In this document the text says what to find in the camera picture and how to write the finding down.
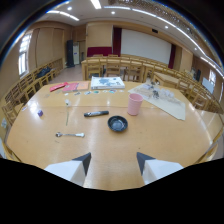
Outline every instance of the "ceiling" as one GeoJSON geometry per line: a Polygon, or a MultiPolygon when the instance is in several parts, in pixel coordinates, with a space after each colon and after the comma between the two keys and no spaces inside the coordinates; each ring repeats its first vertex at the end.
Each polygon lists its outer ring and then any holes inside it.
{"type": "Polygon", "coordinates": [[[189,49],[197,57],[204,57],[203,53],[200,50],[195,50],[197,48],[189,38],[187,38],[183,33],[181,33],[176,28],[167,24],[164,21],[159,20],[156,17],[152,17],[147,14],[140,12],[135,12],[132,10],[124,9],[105,9],[104,6],[108,6],[108,0],[100,0],[102,6],[101,9],[95,9],[90,0],[72,0],[68,1],[68,4],[63,3],[52,10],[58,10],[62,12],[69,13],[72,16],[75,16],[79,21],[73,20],[67,16],[55,13],[46,13],[38,21],[58,21],[63,22],[72,26],[79,26],[86,24],[90,21],[99,21],[99,20],[117,20],[117,21],[126,21],[136,24],[141,24],[163,32],[181,44],[183,44],[187,49],[189,49]]]}

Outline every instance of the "black object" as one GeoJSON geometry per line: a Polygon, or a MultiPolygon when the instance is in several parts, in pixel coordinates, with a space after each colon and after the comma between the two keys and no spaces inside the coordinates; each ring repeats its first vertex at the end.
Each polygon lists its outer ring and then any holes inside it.
{"type": "Polygon", "coordinates": [[[152,159],[155,159],[155,158],[153,158],[151,156],[148,156],[148,155],[145,155],[143,153],[137,152],[137,160],[138,160],[138,165],[139,165],[141,175],[143,174],[145,161],[146,160],[152,160],[152,159]]]}
{"type": "Polygon", "coordinates": [[[87,153],[87,154],[85,154],[83,156],[80,156],[78,158],[75,158],[73,160],[82,162],[85,174],[87,175],[87,172],[88,172],[88,169],[89,169],[90,160],[91,160],[91,152],[89,152],[89,153],[87,153]]]}
{"type": "Polygon", "coordinates": [[[43,76],[45,76],[48,72],[50,72],[51,69],[47,66],[47,68],[43,68],[36,76],[36,79],[39,79],[43,76]]]}
{"type": "Polygon", "coordinates": [[[154,32],[154,33],[158,33],[158,30],[152,29],[152,32],[154,32]]]}
{"type": "Polygon", "coordinates": [[[88,112],[88,113],[84,113],[84,117],[93,117],[93,116],[99,116],[99,115],[105,115],[105,114],[109,114],[109,111],[97,111],[97,112],[88,112]]]}
{"type": "Polygon", "coordinates": [[[197,75],[196,75],[196,80],[199,82],[201,76],[201,70],[198,69],[197,75]]]}
{"type": "Polygon", "coordinates": [[[74,67],[74,59],[73,59],[73,40],[67,41],[67,67],[74,67]]]}
{"type": "Polygon", "coordinates": [[[113,116],[107,122],[112,131],[124,131],[128,127],[128,121],[121,116],[113,116]]]}

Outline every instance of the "wooden table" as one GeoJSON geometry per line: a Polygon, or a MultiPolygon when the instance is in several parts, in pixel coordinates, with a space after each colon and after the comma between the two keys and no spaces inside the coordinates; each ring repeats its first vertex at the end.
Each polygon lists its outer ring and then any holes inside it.
{"type": "Polygon", "coordinates": [[[178,79],[159,72],[154,72],[153,82],[159,82],[161,86],[176,88],[178,79]]]}
{"type": "Polygon", "coordinates": [[[100,91],[90,95],[82,92],[78,96],[74,93],[65,96],[59,91],[50,93],[52,85],[44,86],[27,103],[27,109],[19,113],[8,136],[9,147],[24,163],[41,169],[91,152],[84,187],[121,190],[144,185],[137,152],[187,167],[211,146],[215,133],[219,132],[217,123],[207,121],[205,116],[202,118],[178,90],[172,91],[176,98],[185,102],[185,121],[175,119],[146,101],[139,115],[129,115],[127,91],[139,84],[125,82],[125,85],[124,92],[100,91]],[[72,103],[68,109],[65,99],[72,103]],[[42,117],[37,115],[39,109],[44,113],[42,117]],[[66,126],[67,110],[69,119],[66,126]],[[85,112],[101,110],[109,110],[109,115],[83,116],[85,112]],[[107,121],[114,115],[127,119],[128,128],[124,132],[117,133],[108,128],[107,121]],[[55,134],[58,131],[83,132],[85,137],[57,138],[55,134]]]}

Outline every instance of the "floor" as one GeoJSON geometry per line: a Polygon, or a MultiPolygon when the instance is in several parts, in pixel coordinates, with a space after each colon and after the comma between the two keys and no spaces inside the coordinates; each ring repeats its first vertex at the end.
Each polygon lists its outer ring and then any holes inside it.
{"type": "MultiPolygon", "coordinates": [[[[121,79],[123,79],[123,70],[121,70],[121,79]]],[[[82,81],[82,66],[75,65],[72,68],[63,69],[60,74],[54,78],[49,84],[54,83],[63,83],[63,82],[73,82],[73,81],[82,81]]],[[[224,135],[218,140],[218,150],[215,154],[213,160],[224,158],[224,135]]]]}

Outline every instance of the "white paper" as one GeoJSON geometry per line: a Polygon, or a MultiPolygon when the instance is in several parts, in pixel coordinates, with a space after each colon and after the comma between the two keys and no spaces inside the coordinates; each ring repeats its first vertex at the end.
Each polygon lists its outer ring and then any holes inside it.
{"type": "Polygon", "coordinates": [[[145,185],[159,180],[165,176],[175,173],[183,167],[179,163],[173,163],[163,160],[146,160],[142,174],[145,185]]]}
{"type": "Polygon", "coordinates": [[[85,171],[82,161],[72,160],[63,163],[50,164],[44,170],[79,186],[83,186],[85,181],[85,171]]]}
{"type": "Polygon", "coordinates": [[[159,99],[156,99],[153,97],[145,96],[137,91],[137,89],[141,89],[141,88],[144,88],[144,84],[137,86],[129,90],[128,92],[138,93],[143,97],[144,100],[157,106],[158,108],[162,109],[163,111],[167,112],[173,117],[180,120],[185,120],[185,103],[183,103],[182,101],[179,101],[176,98],[174,98],[176,102],[172,102],[172,100],[168,101],[167,99],[162,99],[161,97],[159,99]]]}

